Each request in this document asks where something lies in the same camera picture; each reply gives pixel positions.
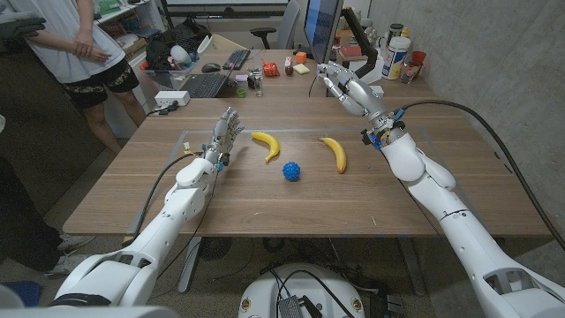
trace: black keyboard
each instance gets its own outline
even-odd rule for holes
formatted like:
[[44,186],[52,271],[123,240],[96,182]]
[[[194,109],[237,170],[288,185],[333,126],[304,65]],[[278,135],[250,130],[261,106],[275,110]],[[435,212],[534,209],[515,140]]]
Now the black keyboard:
[[241,70],[241,66],[245,63],[247,57],[249,57],[249,53],[251,53],[249,49],[234,50],[226,63],[223,64],[223,69],[229,70],[231,68],[231,64],[233,63],[234,70]]
[[214,98],[227,79],[228,76],[218,73],[190,75],[180,90],[187,91],[191,98]]

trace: human hand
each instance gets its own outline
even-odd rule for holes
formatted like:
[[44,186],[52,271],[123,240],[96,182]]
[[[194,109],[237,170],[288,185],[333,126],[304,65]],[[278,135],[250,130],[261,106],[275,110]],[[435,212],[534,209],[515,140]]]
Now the human hand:
[[77,57],[88,57],[93,52],[93,38],[92,38],[92,31],[88,30],[79,30],[77,36],[74,39],[74,51],[72,54],[76,55]]
[[87,57],[89,60],[96,62],[96,63],[104,63],[108,60],[110,54],[98,49],[96,47],[92,47],[92,51],[90,55]]

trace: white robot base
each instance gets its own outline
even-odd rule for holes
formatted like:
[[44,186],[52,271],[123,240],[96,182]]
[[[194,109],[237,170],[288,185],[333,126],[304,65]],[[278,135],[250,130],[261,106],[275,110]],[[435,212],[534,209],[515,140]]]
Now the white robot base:
[[[365,317],[365,310],[359,294],[351,284],[335,272],[318,265],[305,263],[286,264],[273,269],[283,282],[296,270],[306,270],[317,276],[354,317]],[[237,317],[275,317],[276,300],[279,288],[282,285],[281,281],[278,281],[272,272],[267,272],[257,278],[245,290],[239,304]],[[306,296],[320,310],[324,317],[347,316],[334,299],[322,288],[320,283],[304,272],[294,274],[284,286],[288,289],[290,296],[296,296],[297,299],[302,299]],[[288,297],[286,290],[282,288],[281,299],[287,299]],[[301,306],[299,311],[303,317],[311,316],[306,306]]]

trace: banana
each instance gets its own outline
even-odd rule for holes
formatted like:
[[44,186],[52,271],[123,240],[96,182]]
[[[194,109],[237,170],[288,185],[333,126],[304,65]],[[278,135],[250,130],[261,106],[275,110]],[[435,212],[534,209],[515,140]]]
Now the banana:
[[342,145],[333,138],[320,138],[320,140],[324,141],[324,143],[334,151],[335,160],[337,161],[337,171],[343,173],[345,171],[346,160]]
[[279,154],[279,149],[280,149],[279,141],[275,137],[264,132],[252,132],[251,136],[256,140],[266,142],[267,144],[269,144],[269,146],[271,146],[271,151],[268,154],[268,157],[265,158],[266,162],[271,160],[272,157]]

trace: desk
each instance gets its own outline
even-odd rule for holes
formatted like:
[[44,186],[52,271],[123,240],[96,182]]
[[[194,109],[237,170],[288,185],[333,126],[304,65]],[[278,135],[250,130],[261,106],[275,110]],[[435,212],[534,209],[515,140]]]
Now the desk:
[[[412,87],[405,87],[406,95],[411,95]],[[247,132],[236,139],[230,167],[218,178],[199,236],[435,235],[384,159],[361,142],[359,132],[368,126],[363,118],[350,116],[334,98],[265,97],[194,99],[167,117],[148,118],[74,211],[64,231],[125,233],[183,131],[188,132],[182,141],[198,148],[208,141],[217,118],[232,107]],[[420,98],[388,97],[385,89],[384,102],[392,110]],[[420,107],[404,118],[418,146],[453,171],[494,236],[548,235],[514,175],[458,111],[439,105]],[[249,134],[261,129],[274,131],[281,142],[281,153],[267,164],[267,145]],[[318,141],[326,134],[345,149],[344,174],[337,173],[334,154]],[[181,154],[178,149],[173,157]],[[296,183],[283,178],[282,166],[288,161],[302,167]],[[189,162],[177,164],[162,179],[144,226],[162,208],[175,174]],[[189,222],[182,233],[192,233],[198,220]]]

